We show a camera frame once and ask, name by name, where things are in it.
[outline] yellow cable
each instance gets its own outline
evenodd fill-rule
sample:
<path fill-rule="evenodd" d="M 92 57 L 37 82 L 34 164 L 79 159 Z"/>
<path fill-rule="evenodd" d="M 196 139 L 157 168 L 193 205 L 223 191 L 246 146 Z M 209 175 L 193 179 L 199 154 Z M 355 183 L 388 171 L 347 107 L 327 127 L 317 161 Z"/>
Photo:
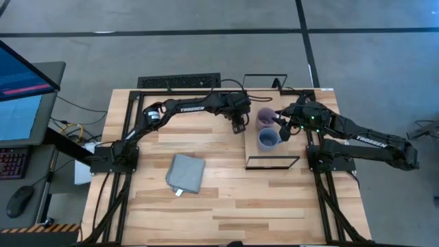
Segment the yellow cable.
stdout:
<path fill-rule="evenodd" d="M 80 124 L 78 124 L 78 123 L 68 123 L 65 127 L 61 128 L 60 133 L 63 132 L 64 134 L 67 135 L 66 130 L 67 130 L 68 128 L 70 128 L 71 126 L 77 126 L 77 127 L 79 127 L 80 130 L 81 130 L 81 133 L 80 133 L 78 139 L 76 139 L 76 141 L 75 141 L 75 142 L 77 143 L 77 142 L 79 142 L 80 139 L 82 138 L 82 134 L 84 134 L 84 128 L 82 127 L 82 125 L 80 125 Z"/>

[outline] gray floor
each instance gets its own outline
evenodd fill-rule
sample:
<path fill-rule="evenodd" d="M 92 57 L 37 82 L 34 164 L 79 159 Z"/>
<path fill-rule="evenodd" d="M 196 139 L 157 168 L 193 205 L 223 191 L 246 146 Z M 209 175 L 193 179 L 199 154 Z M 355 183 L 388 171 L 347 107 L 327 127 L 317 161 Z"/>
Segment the gray floor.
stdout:
<path fill-rule="evenodd" d="M 304 0 L 303 5 L 310 28 L 439 26 L 439 5 L 432 0 Z M 292 0 L 12 0 L 0 32 L 297 28 L 297 16 Z M 310 37 L 321 87 L 335 89 L 343 115 L 401 136 L 416 127 L 414 120 L 439 119 L 439 33 Z M 287 73 L 288 86 L 311 86 L 300 34 L 3 41 L 32 62 L 66 61 L 60 95 L 94 109 L 107 109 L 112 89 L 134 88 L 142 75 L 220 72 L 240 80 L 245 73 Z M 53 117 L 86 123 L 100 116 L 57 102 Z M 103 125 L 88 129 L 98 134 Z M 439 209 L 433 196 L 439 196 L 439 141 L 424 137 L 413 145 L 418 171 L 357 161 L 361 195 L 374 240 L 437 246 Z M 83 209 L 84 191 L 54 198 L 51 213 L 59 222 L 79 221 L 81 210 L 69 210 L 63 202 Z M 65 211 L 71 211 L 70 218 L 61 216 Z"/>

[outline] keyboard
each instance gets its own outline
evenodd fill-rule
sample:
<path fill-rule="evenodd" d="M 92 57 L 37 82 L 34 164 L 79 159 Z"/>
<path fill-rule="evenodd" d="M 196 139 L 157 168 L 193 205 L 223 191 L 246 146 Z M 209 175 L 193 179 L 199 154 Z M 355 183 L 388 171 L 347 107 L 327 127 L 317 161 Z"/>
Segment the keyboard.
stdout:
<path fill-rule="evenodd" d="M 164 75 L 139 77 L 138 89 L 199 89 L 220 88 L 220 73 L 203 73 L 192 75 Z"/>
<path fill-rule="evenodd" d="M 24 178 L 29 148 L 0 148 L 0 180 Z"/>

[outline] monitor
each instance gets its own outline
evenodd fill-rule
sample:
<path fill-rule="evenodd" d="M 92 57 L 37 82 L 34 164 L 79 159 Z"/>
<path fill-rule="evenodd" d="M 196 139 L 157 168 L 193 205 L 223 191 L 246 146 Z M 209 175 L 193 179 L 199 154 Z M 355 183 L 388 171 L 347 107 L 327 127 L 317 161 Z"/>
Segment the monitor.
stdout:
<path fill-rule="evenodd" d="M 0 41 L 0 102 L 59 90 L 59 85 Z"/>

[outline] wooden tabletop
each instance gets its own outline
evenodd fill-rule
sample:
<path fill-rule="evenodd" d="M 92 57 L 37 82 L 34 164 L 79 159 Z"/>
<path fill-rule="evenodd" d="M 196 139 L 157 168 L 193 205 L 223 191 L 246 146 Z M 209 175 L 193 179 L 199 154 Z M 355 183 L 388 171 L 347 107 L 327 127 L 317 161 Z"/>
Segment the wooden tabletop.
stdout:
<path fill-rule="evenodd" d="M 120 139 L 129 92 L 113 91 L 102 141 Z M 144 107 L 170 97 L 147 96 Z M 316 97 L 338 112 L 334 91 L 316 89 Z M 283 107 L 296 99 L 282 96 Z M 285 144 L 288 154 L 300 156 L 290 170 L 245 170 L 244 134 L 233 134 L 228 120 L 206 112 L 174 116 L 165 127 L 139 141 L 141 157 L 132 176 L 122 244 L 201 245 L 234 240 L 245 244 L 323 244 L 317 191 L 305 154 L 306 135 L 301 132 Z M 178 198 L 167 185 L 165 175 L 176 153 L 206 161 L 199 194 L 183 193 Z M 342 212 L 361 235 L 370 238 L 357 183 L 346 172 L 333 172 L 333 176 Z M 104 177 L 99 174 L 91 181 L 82 219 L 84 237 L 91 232 Z M 111 174 L 97 223 L 108 208 L 112 179 Z M 333 239 L 337 239 L 333 214 L 328 212 Z M 115 239 L 118 217 L 116 212 L 110 240 Z"/>

